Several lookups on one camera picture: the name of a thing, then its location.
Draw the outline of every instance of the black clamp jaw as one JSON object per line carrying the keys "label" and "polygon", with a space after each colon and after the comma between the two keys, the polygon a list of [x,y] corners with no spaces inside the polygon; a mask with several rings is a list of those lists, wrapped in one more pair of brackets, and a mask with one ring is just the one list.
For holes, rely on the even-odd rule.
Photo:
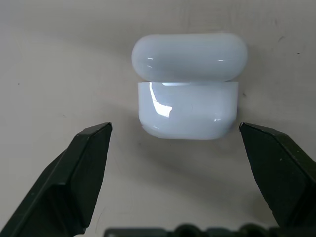
{"label": "black clamp jaw", "polygon": [[[183,225],[109,229],[105,237],[316,237],[316,163],[286,134],[249,123],[239,127],[256,183],[281,227],[245,225],[205,232]],[[73,237],[89,226],[102,185],[112,125],[90,127],[40,175],[0,237]]]}

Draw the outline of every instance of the white surface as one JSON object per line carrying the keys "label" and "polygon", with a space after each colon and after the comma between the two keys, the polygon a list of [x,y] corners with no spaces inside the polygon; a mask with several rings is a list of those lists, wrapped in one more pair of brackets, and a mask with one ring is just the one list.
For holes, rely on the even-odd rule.
{"label": "white surface", "polygon": [[150,35],[137,41],[132,64],[152,82],[228,81],[247,62],[247,46],[234,34]]}
{"label": "white surface", "polygon": [[237,115],[238,82],[138,84],[139,119],[159,138],[210,140],[226,135]]}
{"label": "white surface", "polygon": [[[316,157],[315,9],[314,0],[2,0],[0,226],[76,133],[106,121],[106,174],[85,236],[110,226],[273,225],[237,126],[278,129]],[[214,141],[147,134],[134,44],[213,30],[249,46],[234,131]]]}

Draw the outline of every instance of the glossy white plastic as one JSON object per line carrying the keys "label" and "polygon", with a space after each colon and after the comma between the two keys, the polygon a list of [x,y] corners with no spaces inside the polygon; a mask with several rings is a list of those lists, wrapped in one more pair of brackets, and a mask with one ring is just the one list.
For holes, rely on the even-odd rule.
{"label": "glossy white plastic", "polygon": [[236,119],[238,82],[142,82],[138,91],[140,122],[159,138],[216,139]]}
{"label": "glossy white plastic", "polygon": [[228,81],[246,62],[246,44],[228,33],[150,35],[132,52],[135,71],[151,82]]}

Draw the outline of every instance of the white earbud charging case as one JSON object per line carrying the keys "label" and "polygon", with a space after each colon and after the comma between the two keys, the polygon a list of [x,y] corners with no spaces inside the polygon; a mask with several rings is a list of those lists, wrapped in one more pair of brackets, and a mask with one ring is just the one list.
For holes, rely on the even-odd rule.
{"label": "white earbud charging case", "polygon": [[224,136],[236,120],[238,76],[246,44],[228,33],[150,35],[132,52],[139,119],[151,135],[209,140]]}

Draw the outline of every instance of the black mechanism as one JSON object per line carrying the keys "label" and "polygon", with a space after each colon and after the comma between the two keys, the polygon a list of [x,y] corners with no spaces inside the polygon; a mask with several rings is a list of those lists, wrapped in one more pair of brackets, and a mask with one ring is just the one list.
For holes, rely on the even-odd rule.
{"label": "black mechanism", "polygon": [[[105,237],[316,237],[316,163],[286,134],[239,127],[256,183],[281,228],[108,229]],[[85,129],[40,175],[0,237],[73,237],[89,226],[102,185],[110,123]]]}

